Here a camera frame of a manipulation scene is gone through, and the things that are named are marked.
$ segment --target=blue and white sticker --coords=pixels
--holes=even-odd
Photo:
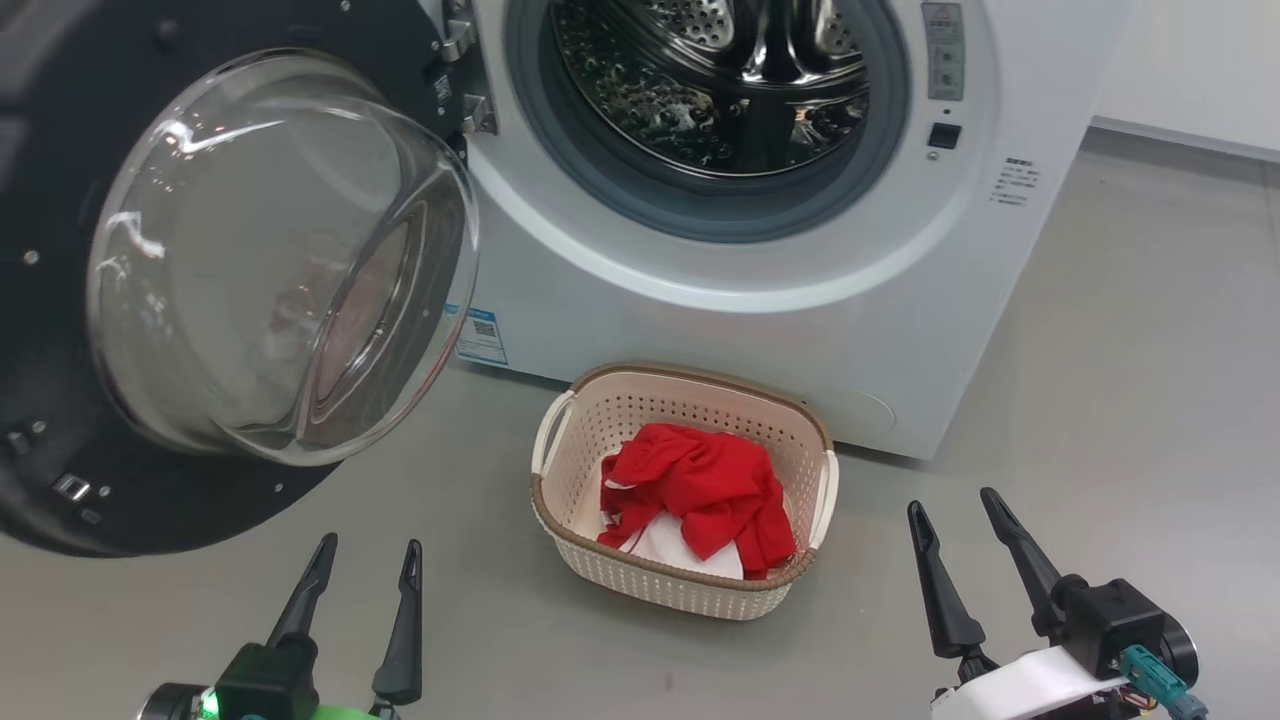
[[[445,305],[444,314],[451,319],[456,318],[458,306]],[[468,309],[467,322],[462,325],[458,345],[453,352],[466,360],[507,366],[507,351],[502,347],[498,316],[488,310]]]

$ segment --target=beige plastic basket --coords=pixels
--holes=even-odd
[[[769,452],[797,552],[765,580],[736,580],[635,557],[600,542],[600,460],[646,423],[731,432]],[[684,370],[609,365],[556,398],[534,445],[534,511],[575,573],[609,589],[727,620],[772,611],[809,569],[836,507],[831,437],[805,407],[746,384]]]

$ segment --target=clothes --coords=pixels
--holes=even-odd
[[[636,557],[645,557],[663,565],[671,565],[672,568],[684,568],[685,570],[719,575],[721,578],[733,578],[735,580],[744,578],[742,560],[737,555],[736,542],[730,541],[728,544],[719,548],[719,552],[703,560],[694,555],[694,551],[689,550],[689,543],[680,534],[682,524],[680,518],[662,511],[649,523],[649,527],[631,536],[618,550]]]
[[[604,544],[622,547],[667,510],[703,560],[736,542],[746,579],[795,555],[782,484],[769,454],[749,439],[652,423],[605,457],[600,474]]]

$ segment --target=white wall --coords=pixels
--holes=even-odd
[[[1094,124],[1280,161],[1280,0],[1146,0]]]

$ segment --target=gray rubber seal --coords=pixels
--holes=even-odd
[[[548,12],[550,0],[509,4],[508,70],[521,109],[547,152],[616,213],[690,240],[777,240],[829,220],[870,190],[897,152],[906,124],[910,65],[893,12],[886,0],[838,1],[867,60],[867,123],[856,142],[777,176],[695,176],[617,135],[564,68]]]

